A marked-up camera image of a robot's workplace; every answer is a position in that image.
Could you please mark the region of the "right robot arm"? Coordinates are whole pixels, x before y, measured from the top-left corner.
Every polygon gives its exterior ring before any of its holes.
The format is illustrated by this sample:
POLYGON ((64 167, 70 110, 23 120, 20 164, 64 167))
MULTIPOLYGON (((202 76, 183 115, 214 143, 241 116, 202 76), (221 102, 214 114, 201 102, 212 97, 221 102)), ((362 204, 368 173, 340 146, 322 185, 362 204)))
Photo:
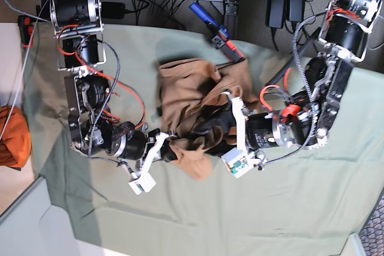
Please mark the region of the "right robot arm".
POLYGON ((158 131, 146 135, 140 131, 143 119, 138 124, 120 122, 110 112, 108 103, 119 77, 109 78, 97 69, 110 47, 103 39, 102 1, 48 1, 56 46, 64 58, 60 69, 69 73, 64 82, 72 149, 87 158, 105 152, 141 162, 174 160, 168 137, 161 140, 158 131))

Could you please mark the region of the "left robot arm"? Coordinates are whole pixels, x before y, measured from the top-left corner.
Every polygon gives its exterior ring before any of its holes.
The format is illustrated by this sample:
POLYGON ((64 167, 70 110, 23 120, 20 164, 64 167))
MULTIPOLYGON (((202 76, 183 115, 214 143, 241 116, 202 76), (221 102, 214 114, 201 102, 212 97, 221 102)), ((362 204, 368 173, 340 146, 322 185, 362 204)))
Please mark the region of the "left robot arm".
POLYGON ((260 91, 264 113, 247 113, 240 100, 231 99, 193 133, 236 128, 236 144, 243 150, 323 146, 353 66, 365 58, 382 7, 383 0, 329 0, 321 26, 306 41, 322 49, 302 66, 305 47, 292 46, 291 59, 260 91))

